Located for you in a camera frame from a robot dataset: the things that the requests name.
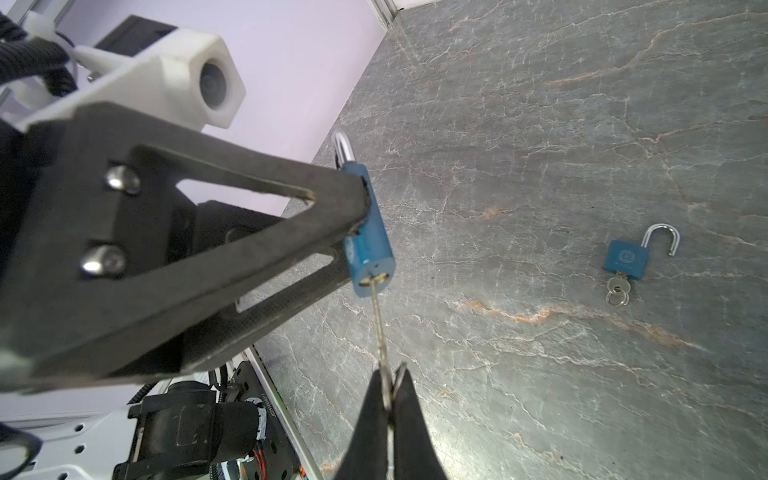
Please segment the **key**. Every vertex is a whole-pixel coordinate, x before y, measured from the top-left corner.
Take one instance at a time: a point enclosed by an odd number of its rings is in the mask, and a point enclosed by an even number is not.
[[[386,340],[384,340],[384,325],[382,325],[382,314],[379,309],[379,291],[377,286],[380,282],[375,277],[369,278],[371,289],[371,302],[373,306],[373,323],[376,326],[376,338],[379,341],[379,371],[382,379],[382,403],[387,412],[392,410],[392,373],[389,372],[389,360],[386,355]]]
[[[630,285],[629,280],[627,280],[626,274],[618,273],[616,276],[612,277],[608,280],[607,287],[608,295],[606,295],[605,301],[608,305],[624,306],[629,303],[629,292],[632,290],[632,285]],[[613,303],[611,301],[614,296],[620,297],[619,303]]]

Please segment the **black cable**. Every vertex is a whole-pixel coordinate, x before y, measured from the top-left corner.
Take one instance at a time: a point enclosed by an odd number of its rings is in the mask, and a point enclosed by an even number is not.
[[[227,364],[219,367],[219,377],[221,377],[221,393],[219,394],[219,402],[227,401],[227,387],[230,385],[229,372],[227,371]]]
[[[0,12],[0,38],[5,41],[24,40],[27,32]]]
[[[69,55],[59,45],[42,38],[0,43],[0,84],[44,74],[64,66]]]
[[[130,400],[128,400],[128,405],[131,403],[139,403],[147,394],[154,388],[154,386],[157,385],[157,382],[155,383],[148,383],[147,385],[141,387],[138,392],[136,392],[136,395],[132,396]]]
[[[60,31],[57,31],[56,35],[58,35],[59,37],[62,37],[64,39],[64,41],[66,41],[69,44],[70,47],[74,48],[74,42],[72,40],[70,40],[67,35],[64,35]]]
[[[69,39],[67,35],[57,31],[56,35],[63,38],[69,45],[74,47],[74,43]],[[0,12],[0,38],[8,41],[21,41],[27,37],[27,32],[16,25],[8,16],[3,15]],[[58,68],[46,68],[41,74],[42,80],[45,83],[45,87],[48,89],[48,93],[54,97],[64,97],[66,94],[70,94],[78,89],[77,83],[74,81],[74,77],[67,70],[67,68],[61,66]]]
[[[216,381],[216,372],[213,370],[208,370],[208,385],[215,387],[216,390],[219,391],[219,402],[221,402],[221,397],[224,395],[224,392],[221,391],[221,386]]]
[[[74,77],[66,67],[46,71],[42,78],[48,93],[54,97],[64,97],[66,94],[70,94],[78,89],[78,84],[74,81]]]

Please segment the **white wall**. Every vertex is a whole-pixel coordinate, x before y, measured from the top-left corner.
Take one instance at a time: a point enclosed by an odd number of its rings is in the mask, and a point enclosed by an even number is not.
[[[420,5],[426,5],[428,3],[435,3],[438,0],[393,0],[397,9],[401,8],[413,8]]]
[[[366,0],[76,0],[59,30],[93,45],[130,14],[217,33],[247,96],[228,130],[215,137],[309,163],[384,37]],[[196,186],[193,200],[217,198],[270,214],[287,199]],[[0,396],[0,417],[105,411],[137,386]]]
[[[8,10],[11,9],[16,0],[0,0],[0,12],[8,14]]]

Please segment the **bolt head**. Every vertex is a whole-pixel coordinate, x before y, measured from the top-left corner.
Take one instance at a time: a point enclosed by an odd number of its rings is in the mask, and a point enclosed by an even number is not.
[[[90,276],[117,276],[126,266],[125,252],[115,245],[91,248],[80,261],[80,268]]]
[[[141,179],[125,165],[111,167],[107,170],[104,180],[112,190],[119,190],[128,195],[138,195],[141,192]]]

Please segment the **blue padlock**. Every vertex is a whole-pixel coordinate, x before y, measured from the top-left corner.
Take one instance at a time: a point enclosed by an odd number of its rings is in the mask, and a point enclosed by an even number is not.
[[[645,230],[643,242],[640,245],[635,243],[613,240],[608,246],[608,253],[605,256],[603,268],[612,273],[624,273],[632,280],[643,278],[645,265],[648,263],[648,243],[650,236],[655,230],[666,228],[672,232],[672,246],[669,256],[674,257],[677,247],[680,245],[680,232],[677,228],[668,223],[655,223]]]
[[[370,283],[376,282],[376,291],[382,292],[395,275],[395,257],[384,228],[384,220],[373,194],[368,170],[355,161],[352,145],[343,132],[333,134],[333,146],[336,150],[336,168],[355,174],[366,183],[371,197],[371,207],[365,223],[357,230],[357,235],[344,239],[344,253],[352,277],[352,288],[359,297],[371,296]]]

